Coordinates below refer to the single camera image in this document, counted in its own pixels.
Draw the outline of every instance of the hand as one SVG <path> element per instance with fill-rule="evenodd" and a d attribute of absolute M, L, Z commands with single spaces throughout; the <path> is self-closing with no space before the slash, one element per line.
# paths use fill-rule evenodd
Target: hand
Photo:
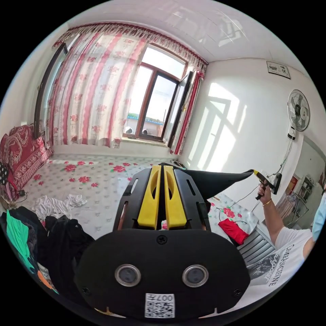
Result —
<path fill-rule="evenodd" d="M 261 195 L 260 201 L 263 205 L 267 204 L 271 200 L 271 189 L 269 186 L 266 186 L 264 190 L 264 185 L 261 183 L 259 185 L 258 194 Z"/>

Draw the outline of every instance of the ceiling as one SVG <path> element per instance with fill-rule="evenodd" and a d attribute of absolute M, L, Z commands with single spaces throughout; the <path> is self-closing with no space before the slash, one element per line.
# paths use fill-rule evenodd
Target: ceiling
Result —
<path fill-rule="evenodd" d="M 246 14 L 211 0 L 112 0 L 68 21 L 70 27 L 102 21 L 132 22 L 180 41 L 207 62 L 263 58 L 308 73 L 271 31 Z"/>

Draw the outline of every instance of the open window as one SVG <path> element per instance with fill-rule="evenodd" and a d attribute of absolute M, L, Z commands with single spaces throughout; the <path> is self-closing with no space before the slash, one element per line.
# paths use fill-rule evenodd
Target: open window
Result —
<path fill-rule="evenodd" d="M 124 137 L 171 143 L 192 73 L 187 63 L 158 46 L 149 45 L 139 67 L 124 126 Z"/>
<path fill-rule="evenodd" d="M 39 138 L 45 133 L 51 87 L 67 53 L 68 49 L 66 44 L 61 44 L 52 57 L 39 86 L 34 113 L 35 139 Z"/>

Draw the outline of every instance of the window sill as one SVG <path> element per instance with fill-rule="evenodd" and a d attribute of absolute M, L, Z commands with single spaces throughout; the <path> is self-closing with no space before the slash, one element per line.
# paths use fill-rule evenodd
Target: window sill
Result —
<path fill-rule="evenodd" d="M 168 148 L 166 144 L 161 142 L 155 142 L 153 140 L 145 140 L 145 139 L 132 139 L 127 137 L 122 137 L 121 141 L 123 143 L 133 143 L 133 144 L 144 144 L 144 145 L 152 145 Z"/>

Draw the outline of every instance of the qr code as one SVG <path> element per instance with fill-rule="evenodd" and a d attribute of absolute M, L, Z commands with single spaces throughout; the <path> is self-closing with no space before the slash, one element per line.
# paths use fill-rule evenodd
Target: qr code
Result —
<path fill-rule="evenodd" d="M 172 294 L 146 294 L 145 317 L 174 318 L 175 302 Z"/>

